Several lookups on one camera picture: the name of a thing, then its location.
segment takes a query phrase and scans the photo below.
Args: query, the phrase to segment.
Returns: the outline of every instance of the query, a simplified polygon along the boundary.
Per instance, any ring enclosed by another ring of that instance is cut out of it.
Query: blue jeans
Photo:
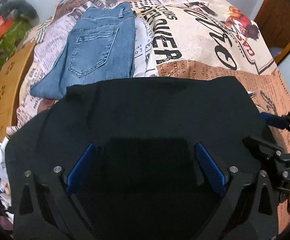
[[[51,72],[30,94],[61,99],[72,85],[133,77],[134,44],[134,12],[128,2],[108,10],[89,8],[69,33]]]

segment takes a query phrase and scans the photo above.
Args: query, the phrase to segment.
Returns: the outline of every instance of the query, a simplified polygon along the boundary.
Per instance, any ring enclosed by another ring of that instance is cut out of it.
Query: yellow object
[[[29,43],[11,57],[0,72],[0,141],[7,136],[6,127],[17,124],[20,87],[33,63],[34,47],[35,42]]]

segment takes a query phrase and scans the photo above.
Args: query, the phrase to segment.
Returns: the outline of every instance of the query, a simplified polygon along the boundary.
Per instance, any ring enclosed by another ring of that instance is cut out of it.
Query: wooden cabinet
[[[279,63],[290,51],[290,0],[264,0],[255,22],[268,48],[285,49]]]

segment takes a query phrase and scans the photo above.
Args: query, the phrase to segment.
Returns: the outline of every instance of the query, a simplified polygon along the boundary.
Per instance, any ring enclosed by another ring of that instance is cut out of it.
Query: silver bolt
[[[266,177],[266,176],[267,176],[267,172],[266,172],[266,171],[263,171],[263,170],[260,171],[260,174],[261,174],[263,177]]]
[[[26,177],[29,177],[30,175],[32,175],[32,172],[31,171],[25,171],[25,176]]]
[[[56,167],[54,168],[54,172],[55,172],[55,173],[59,173],[61,170],[62,170],[62,167],[61,167],[61,166],[56,166]]]
[[[288,172],[287,172],[287,171],[283,171],[282,176],[283,176],[284,178],[287,178],[287,177],[288,177]]]
[[[236,172],[238,172],[238,168],[235,167],[235,166],[231,166],[231,167],[229,168],[229,170],[230,170],[232,173],[236,173]]]

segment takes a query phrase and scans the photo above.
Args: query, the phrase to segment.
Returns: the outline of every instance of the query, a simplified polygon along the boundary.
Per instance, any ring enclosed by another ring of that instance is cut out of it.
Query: newspaper print fabric
[[[44,41],[46,28],[52,22],[52,17],[42,22],[41,24],[35,26],[29,30],[24,39],[17,46],[17,51],[20,51],[26,44],[36,41],[36,44],[40,44]]]
[[[198,80],[212,80],[222,76],[235,76],[248,91],[248,94],[260,112],[279,116],[290,112],[290,94],[278,69],[272,75],[258,76],[245,71],[210,67],[197,61],[185,60],[162,64],[158,67],[158,73],[159,76]],[[277,144],[286,153],[290,153],[290,133],[287,130],[273,127],[271,127],[271,130]],[[290,220],[290,214],[287,211],[287,201],[278,206],[277,214],[279,232],[281,233]]]
[[[21,87],[18,125],[7,128],[9,135],[55,103],[32,97],[29,87],[53,67],[66,44],[66,33],[84,10],[89,6],[113,8],[124,1],[130,2],[138,15],[134,53],[139,76],[159,74],[209,80],[234,75],[260,111],[290,111],[286,85],[256,23],[226,0],[62,0],[46,28],[43,43],[35,48],[34,63]],[[273,133],[290,152],[290,136],[284,131]],[[287,202],[279,205],[278,216],[281,232],[290,219]]]
[[[18,126],[9,134],[37,114],[43,99],[32,97],[29,87],[53,68],[68,33],[86,9],[112,8],[124,1],[138,15],[135,77],[157,76],[158,65],[175,60],[255,74],[270,74],[276,68],[256,24],[226,0],[62,0],[44,41],[35,47],[32,77],[25,77],[20,93]]]

